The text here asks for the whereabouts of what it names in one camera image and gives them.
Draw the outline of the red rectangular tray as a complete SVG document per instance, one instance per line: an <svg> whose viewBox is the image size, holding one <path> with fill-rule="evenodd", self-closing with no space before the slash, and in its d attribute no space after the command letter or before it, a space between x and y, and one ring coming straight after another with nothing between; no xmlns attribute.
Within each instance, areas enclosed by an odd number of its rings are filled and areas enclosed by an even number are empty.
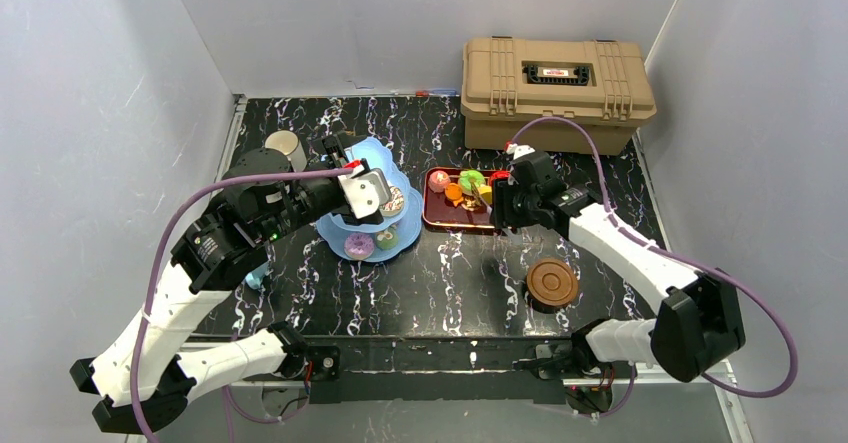
<svg viewBox="0 0 848 443"><path fill-rule="evenodd" d="M423 221L432 228L442 230L468 230L477 233L495 233L495 226L490 222L490 214L481 207L473 195L465 195L463 202L454 206L445 198L443 193L434 193L428 189L428 174L433 170L443 170L450 175L451 183L457 183L459 173L468 170L458 167L433 167L424 176L423 187ZM488 178L498 170L477 170Z"/></svg>

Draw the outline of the purple glazed donut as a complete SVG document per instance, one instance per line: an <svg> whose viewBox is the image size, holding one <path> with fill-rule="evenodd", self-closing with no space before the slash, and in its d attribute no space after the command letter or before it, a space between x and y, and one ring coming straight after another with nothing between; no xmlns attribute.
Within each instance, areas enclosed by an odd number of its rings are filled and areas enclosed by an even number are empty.
<svg viewBox="0 0 848 443"><path fill-rule="evenodd" d="M374 238L367 233L355 232L349 234L343 243L343 249L351 260L362 261L369 258L375 251Z"/></svg>

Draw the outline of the blue three-tier cake stand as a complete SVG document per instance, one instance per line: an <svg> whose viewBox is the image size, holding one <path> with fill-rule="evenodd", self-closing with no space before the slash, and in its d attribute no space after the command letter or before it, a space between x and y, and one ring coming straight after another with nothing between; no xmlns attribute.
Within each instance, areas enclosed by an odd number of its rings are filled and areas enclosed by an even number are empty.
<svg viewBox="0 0 848 443"><path fill-rule="evenodd" d="M397 216L384 218L379 224L351 225L346 223L340 215L328 214L321 217L316 223L318 234L329 244L330 248L338 256L351 260L346 256L343 243L346 237L355 232L367 233L372 237L375 233L390 226L396 228L399 243L388 251L375 248L373 254L362 261L369 263L385 262L397 256L402 250L411 246L418 239L422 223L420 213L423 210L423 197L412 187L409 178L398 168L394 162L391 151L374 137L367 137L356 143L347 151L351 159L365 159L373 168L379 168L386 176L391 186L397 186L405 196L405 207Z"/></svg>

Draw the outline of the green sugared cake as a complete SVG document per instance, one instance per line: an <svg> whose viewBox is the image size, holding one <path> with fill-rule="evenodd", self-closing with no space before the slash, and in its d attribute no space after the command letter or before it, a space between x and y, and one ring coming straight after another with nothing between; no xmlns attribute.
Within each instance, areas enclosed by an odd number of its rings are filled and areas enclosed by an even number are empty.
<svg viewBox="0 0 848 443"><path fill-rule="evenodd" d="M373 235L376 248L381 251L388 251L395 248L399 243L399 236L395 227L390 226Z"/></svg>

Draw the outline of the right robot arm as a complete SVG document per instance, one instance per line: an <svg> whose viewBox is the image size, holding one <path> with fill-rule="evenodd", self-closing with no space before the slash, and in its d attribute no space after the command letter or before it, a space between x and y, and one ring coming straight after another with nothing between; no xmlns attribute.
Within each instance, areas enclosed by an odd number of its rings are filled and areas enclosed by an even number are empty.
<svg viewBox="0 0 848 443"><path fill-rule="evenodd" d="M588 251L650 306L648 320L600 320L577 331L572 346L591 366L658 365L690 382L746 343L737 290L721 277L659 254L627 237L597 193L568 186L550 156L510 144L509 177L493 184L491 223L498 229L541 226Z"/></svg>

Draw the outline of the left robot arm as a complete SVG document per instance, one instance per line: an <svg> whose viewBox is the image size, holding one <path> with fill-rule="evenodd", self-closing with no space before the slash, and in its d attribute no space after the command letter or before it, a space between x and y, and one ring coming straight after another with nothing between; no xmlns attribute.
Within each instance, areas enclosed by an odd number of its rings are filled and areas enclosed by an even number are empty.
<svg viewBox="0 0 848 443"><path fill-rule="evenodd" d="M256 149L198 191L207 207L178 239L162 235L139 312L103 353L71 367L77 388L99 398L92 415L100 431L153 438L211 391L308 369L308 346L286 323L206 351L182 345L268 262L273 242L350 207L343 185L365 169L348 155L354 142L346 132L322 138L324 159L300 172L282 152Z"/></svg>

